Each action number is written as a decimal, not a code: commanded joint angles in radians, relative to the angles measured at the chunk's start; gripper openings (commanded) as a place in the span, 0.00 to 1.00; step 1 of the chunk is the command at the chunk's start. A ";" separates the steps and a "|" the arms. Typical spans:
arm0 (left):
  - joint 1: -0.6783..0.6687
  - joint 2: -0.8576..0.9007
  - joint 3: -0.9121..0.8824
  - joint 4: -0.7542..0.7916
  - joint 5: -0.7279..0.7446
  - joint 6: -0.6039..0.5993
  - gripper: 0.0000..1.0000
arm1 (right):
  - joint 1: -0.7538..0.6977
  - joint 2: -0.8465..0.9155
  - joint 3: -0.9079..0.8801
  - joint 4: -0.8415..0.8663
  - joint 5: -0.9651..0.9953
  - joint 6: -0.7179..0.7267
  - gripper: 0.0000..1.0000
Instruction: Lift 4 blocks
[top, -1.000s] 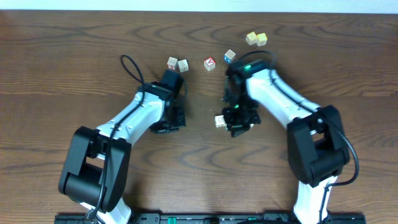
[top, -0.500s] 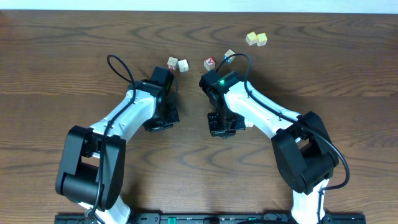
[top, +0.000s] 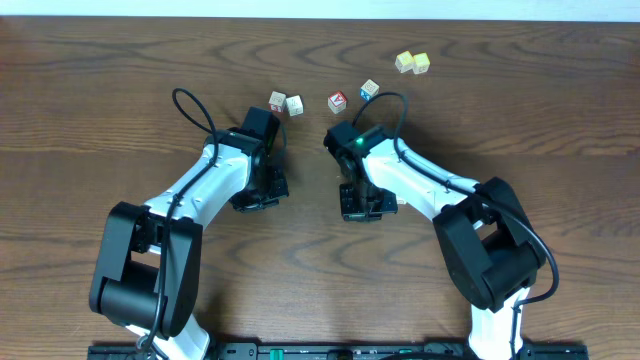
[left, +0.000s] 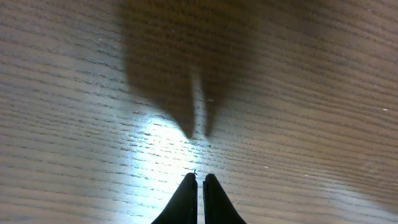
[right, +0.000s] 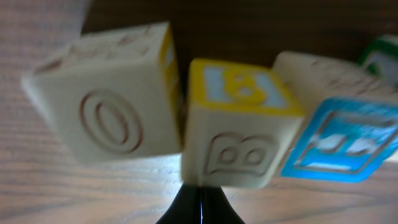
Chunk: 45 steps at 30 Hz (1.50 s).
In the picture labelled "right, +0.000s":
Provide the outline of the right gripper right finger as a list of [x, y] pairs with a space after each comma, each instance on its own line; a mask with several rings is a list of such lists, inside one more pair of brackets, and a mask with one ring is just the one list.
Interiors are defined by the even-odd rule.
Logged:
[[201, 191], [202, 224], [245, 224], [234, 211], [221, 187]]

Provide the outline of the green sided block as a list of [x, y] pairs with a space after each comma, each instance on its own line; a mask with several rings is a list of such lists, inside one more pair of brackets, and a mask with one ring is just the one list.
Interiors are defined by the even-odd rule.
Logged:
[[397, 35], [385, 34], [374, 39], [361, 54], [358, 64], [397, 88]]

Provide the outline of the blue top block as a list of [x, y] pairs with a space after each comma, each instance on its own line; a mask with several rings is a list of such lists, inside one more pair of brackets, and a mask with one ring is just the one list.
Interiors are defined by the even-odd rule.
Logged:
[[333, 182], [367, 179], [397, 151], [397, 90], [357, 65], [284, 51], [272, 66], [305, 112], [281, 174]]

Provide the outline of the white block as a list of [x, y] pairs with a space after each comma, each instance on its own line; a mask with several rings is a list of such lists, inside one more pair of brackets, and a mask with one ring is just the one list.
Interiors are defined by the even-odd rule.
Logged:
[[179, 76], [168, 22], [83, 35], [21, 84], [79, 161], [181, 150]]

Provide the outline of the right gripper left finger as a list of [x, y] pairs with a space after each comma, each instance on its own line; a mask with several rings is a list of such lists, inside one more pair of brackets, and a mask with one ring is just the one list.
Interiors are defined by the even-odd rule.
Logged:
[[183, 184], [156, 224], [200, 224], [201, 188]]

